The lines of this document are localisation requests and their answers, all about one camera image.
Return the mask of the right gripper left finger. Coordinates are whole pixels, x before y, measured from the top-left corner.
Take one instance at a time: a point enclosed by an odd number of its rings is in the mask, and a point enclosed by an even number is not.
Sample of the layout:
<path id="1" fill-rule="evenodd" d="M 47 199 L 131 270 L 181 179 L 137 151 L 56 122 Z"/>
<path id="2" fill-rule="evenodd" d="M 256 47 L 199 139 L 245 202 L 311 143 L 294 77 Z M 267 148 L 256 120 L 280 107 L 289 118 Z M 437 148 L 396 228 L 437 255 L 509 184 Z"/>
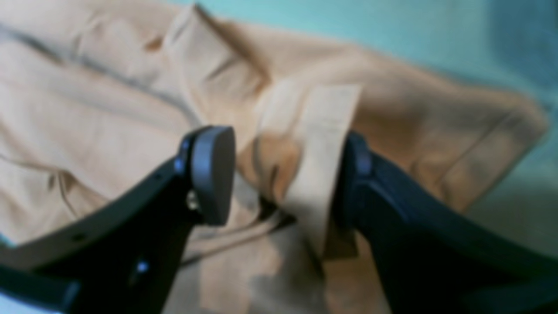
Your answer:
<path id="1" fill-rule="evenodd" d="M 159 314 L 195 226 L 224 226 L 235 132 L 206 126 L 98 212 L 1 252 L 3 314 Z"/>

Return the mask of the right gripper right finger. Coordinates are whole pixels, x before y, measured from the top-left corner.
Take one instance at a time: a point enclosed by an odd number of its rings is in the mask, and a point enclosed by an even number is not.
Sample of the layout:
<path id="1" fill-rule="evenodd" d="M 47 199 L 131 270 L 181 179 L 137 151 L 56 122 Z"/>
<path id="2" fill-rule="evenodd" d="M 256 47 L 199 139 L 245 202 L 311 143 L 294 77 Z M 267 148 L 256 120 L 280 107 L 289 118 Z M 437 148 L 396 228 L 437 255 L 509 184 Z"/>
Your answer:
<path id="1" fill-rule="evenodd" d="M 393 314 L 555 314 L 557 260 L 455 213 L 347 135 L 333 215 L 371 247 Z"/>

